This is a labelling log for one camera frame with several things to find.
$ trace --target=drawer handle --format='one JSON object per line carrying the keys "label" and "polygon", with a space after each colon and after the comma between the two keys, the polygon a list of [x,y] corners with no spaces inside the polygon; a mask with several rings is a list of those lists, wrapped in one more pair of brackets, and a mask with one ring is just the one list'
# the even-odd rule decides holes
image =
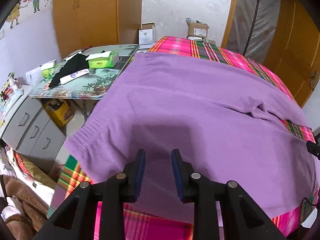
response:
{"label": "drawer handle", "polygon": [[27,112],[24,113],[24,116],[22,117],[21,121],[19,122],[18,126],[24,126],[26,124],[26,122],[28,121],[29,119],[29,114]]}
{"label": "drawer handle", "polygon": [[35,129],[33,130],[32,134],[29,138],[32,139],[32,138],[36,137],[38,131],[39,131],[39,127],[35,125]]}
{"label": "drawer handle", "polygon": [[49,138],[46,137],[46,141],[44,143],[44,146],[41,148],[42,150],[47,149],[47,147],[49,146],[49,143],[51,142],[51,140]]}

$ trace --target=black cloth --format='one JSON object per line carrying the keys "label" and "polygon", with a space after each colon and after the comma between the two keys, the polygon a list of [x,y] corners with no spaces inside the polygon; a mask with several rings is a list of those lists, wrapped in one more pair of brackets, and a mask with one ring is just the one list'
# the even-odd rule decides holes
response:
{"label": "black cloth", "polygon": [[60,84],[60,78],[71,75],[77,71],[89,68],[89,63],[85,60],[88,56],[82,54],[76,54],[72,59],[67,61],[67,63],[60,69],[60,71],[55,74],[49,88],[56,87]]}
{"label": "black cloth", "polygon": [[4,195],[4,197],[0,197],[0,213],[2,213],[3,209],[8,205],[7,203],[7,192],[5,190],[5,185],[3,181],[3,175],[0,175],[0,191]]}

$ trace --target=cardboard box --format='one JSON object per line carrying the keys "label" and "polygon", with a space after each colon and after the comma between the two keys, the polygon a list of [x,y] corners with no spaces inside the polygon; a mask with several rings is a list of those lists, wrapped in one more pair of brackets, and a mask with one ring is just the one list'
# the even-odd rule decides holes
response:
{"label": "cardboard box", "polygon": [[156,24],[145,23],[139,29],[139,45],[140,48],[148,49],[156,43]]}
{"label": "cardboard box", "polygon": [[208,25],[200,23],[188,23],[188,36],[206,38],[208,36]]}

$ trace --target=wooden wardrobe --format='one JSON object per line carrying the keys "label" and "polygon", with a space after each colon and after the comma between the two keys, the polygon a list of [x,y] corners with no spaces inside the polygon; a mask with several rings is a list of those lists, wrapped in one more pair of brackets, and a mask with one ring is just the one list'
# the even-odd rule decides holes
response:
{"label": "wooden wardrobe", "polygon": [[86,46],[135,44],[142,0],[53,0],[61,56]]}

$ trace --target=table leg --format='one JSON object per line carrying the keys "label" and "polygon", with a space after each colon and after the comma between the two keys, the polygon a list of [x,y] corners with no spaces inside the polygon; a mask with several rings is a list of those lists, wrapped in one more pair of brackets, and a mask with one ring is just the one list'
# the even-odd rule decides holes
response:
{"label": "table leg", "polygon": [[77,104],[77,102],[74,99],[71,99],[71,102],[75,105],[76,108],[80,110],[81,114],[84,117],[84,122],[86,122],[89,117],[87,114],[87,101],[85,99],[82,99],[83,109]]}

